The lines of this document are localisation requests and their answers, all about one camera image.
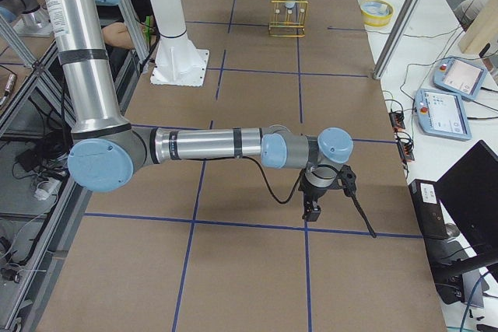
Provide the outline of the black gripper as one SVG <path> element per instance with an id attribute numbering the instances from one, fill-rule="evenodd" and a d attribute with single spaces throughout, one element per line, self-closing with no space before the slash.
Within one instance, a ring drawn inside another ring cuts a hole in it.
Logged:
<path id="1" fill-rule="evenodd" d="M 325 183 L 319 186 L 318 182 L 312 182 L 308 172 L 300 178 L 298 190 L 303 192 L 303 216 L 304 221 L 317 221 L 321 213 L 318 200 L 325 195 L 328 190 L 342 190 L 346 197 L 350 197 L 356 204 L 356 174 L 349 165 L 342 165 L 340 170 L 332 165 L 323 164 L 321 168 L 331 169 L 335 176 L 325 179 L 322 176 L 317 178 Z"/>

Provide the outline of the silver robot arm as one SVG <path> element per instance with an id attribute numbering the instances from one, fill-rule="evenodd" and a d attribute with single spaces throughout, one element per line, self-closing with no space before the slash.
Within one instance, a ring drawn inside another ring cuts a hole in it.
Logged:
<path id="1" fill-rule="evenodd" d="M 1 0 L 1 15 L 8 23 L 21 15 L 30 15 L 40 9 L 37 0 Z"/>
<path id="2" fill-rule="evenodd" d="M 355 197 L 356 177 L 348 165 L 353 142 L 340 128 L 327 128 L 316 137 L 295 135 L 279 125 L 197 131 L 134 128 L 118 105 L 96 0 L 45 2 L 76 116 L 68 169 L 79 185 L 108 192 L 153 164 L 249 159 L 262 169 L 299 170 L 293 187 L 303 193 L 305 221 L 318 219 L 318 201 L 328 190 Z"/>

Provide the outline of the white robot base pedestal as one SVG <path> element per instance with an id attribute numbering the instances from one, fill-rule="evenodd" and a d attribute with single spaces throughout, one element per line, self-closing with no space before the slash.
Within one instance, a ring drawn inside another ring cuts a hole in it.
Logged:
<path id="1" fill-rule="evenodd" d="M 209 51 L 196 48 L 189 39 L 181 0 L 150 0 L 150 2 L 159 42 L 151 83 L 202 86 Z"/>

